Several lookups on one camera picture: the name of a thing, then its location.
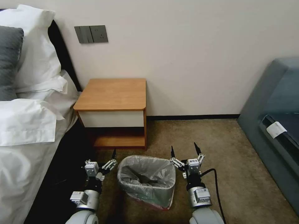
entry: black cable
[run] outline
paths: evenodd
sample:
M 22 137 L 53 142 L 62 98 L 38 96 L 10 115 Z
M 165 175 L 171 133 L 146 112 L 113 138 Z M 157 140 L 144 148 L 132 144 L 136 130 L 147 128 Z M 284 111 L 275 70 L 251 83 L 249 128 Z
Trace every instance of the black cable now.
M 222 206 L 221 206 L 221 202 L 220 202 L 220 197 L 219 197 L 218 181 L 217 181 L 217 172 L 216 172 L 216 170 L 214 168 L 209 169 L 209 170 L 203 172 L 200 175 L 200 177 L 202 178 L 204 175 L 206 175 L 207 173 L 209 173 L 211 171 L 214 171 L 214 174 L 215 174 L 215 185 L 216 185 L 216 194 L 217 194 L 217 199 L 218 199 L 218 205 L 219 205 L 219 208 L 220 208 L 220 212 L 221 212 L 221 215 L 222 215 L 223 222 L 224 222 L 224 224 L 226 224 L 226 220 L 225 220 L 225 217 L 224 217 L 224 213 L 223 213 L 223 210 L 222 210 Z

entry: pillowcase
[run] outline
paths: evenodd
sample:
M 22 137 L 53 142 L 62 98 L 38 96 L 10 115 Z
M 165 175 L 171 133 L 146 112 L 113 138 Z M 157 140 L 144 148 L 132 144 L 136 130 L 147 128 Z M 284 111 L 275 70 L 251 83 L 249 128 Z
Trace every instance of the pillowcase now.
M 60 75 L 61 65 L 48 36 L 55 12 L 19 5 L 0 12 L 0 26 L 20 27 L 24 43 L 16 74 L 16 92 L 63 89 L 67 83 Z M 52 85 L 41 85 L 51 80 Z
M 63 116 L 42 100 L 0 102 L 0 146 L 54 142 L 56 121 Z
M 0 26 L 0 101 L 17 98 L 14 83 L 23 38 L 21 28 Z

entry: gray switch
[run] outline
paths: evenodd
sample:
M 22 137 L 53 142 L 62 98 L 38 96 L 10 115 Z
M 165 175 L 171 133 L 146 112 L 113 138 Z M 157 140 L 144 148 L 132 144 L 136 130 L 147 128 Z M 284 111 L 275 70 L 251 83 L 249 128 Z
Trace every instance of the gray switch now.
M 95 43 L 108 42 L 107 32 L 105 25 L 102 26 L 90 26 L 93 41 Z
M 103 26 L 75 26 L 79 43 L 104 43 L 108 42 L 106 27 Z
M 93 43 L 93 37 L 89 26 L 75 26 L 75 31 L 80 43 Z

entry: white drawer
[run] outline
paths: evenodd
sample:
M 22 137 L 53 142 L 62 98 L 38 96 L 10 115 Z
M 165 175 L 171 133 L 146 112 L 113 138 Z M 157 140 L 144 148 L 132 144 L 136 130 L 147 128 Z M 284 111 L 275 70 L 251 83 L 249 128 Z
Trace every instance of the white drawer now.
M 87 128 L 143 127 L 143 111 L 80 111 L 80 118 Z

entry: gray pillow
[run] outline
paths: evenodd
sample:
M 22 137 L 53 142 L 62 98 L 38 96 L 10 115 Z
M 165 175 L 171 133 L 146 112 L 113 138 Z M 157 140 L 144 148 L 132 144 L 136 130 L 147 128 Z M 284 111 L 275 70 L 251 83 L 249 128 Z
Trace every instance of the gray pillow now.
M 0 101 L 17 98 L 14 83 L 23 38 L 22 28 L 0 26 Z

